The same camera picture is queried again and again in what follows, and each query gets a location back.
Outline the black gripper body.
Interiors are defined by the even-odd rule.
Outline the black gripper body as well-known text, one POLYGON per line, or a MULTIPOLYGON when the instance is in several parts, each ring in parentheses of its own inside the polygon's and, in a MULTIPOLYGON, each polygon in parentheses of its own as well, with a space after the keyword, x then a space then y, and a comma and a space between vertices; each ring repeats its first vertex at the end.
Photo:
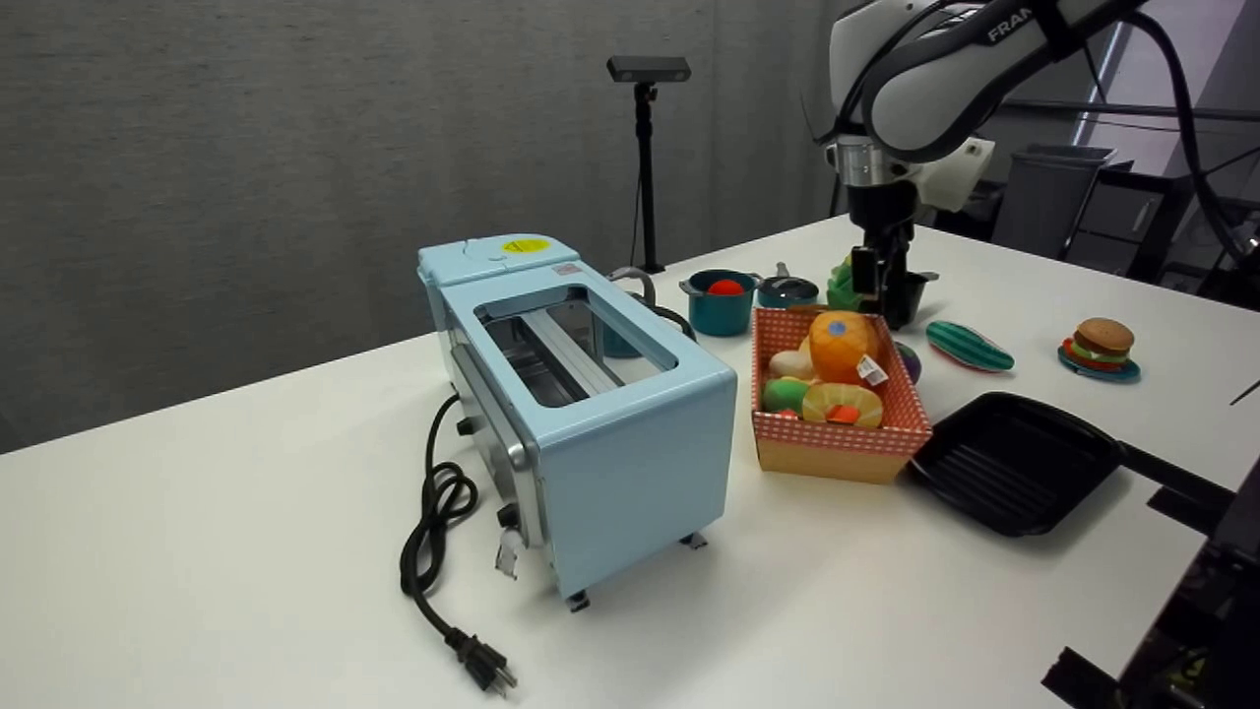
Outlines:
POLYGON ((911 182, 851 191, 851 220, 863 228, 863 247, 888 257, 911 254, 918 191, 911 182))

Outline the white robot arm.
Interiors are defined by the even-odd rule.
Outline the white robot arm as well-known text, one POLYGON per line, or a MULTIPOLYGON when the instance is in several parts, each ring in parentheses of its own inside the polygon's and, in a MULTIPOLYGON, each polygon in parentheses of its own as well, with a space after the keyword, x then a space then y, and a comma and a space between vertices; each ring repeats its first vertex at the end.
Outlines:
POLYGON ((834 174, 863 228, 854 247, 859 308, 905 326, 918 314, 911 268, 918 174, 951 163, 1001 103, 1044 69, 1082 53, 1103 27, 1145 31, 1171 71, 1174 120, 1193 196, 1216 246, 1246 278, 1258 254, 1201 171, 1187 65, 1145 0, 863 0, 830 25, 834 174))

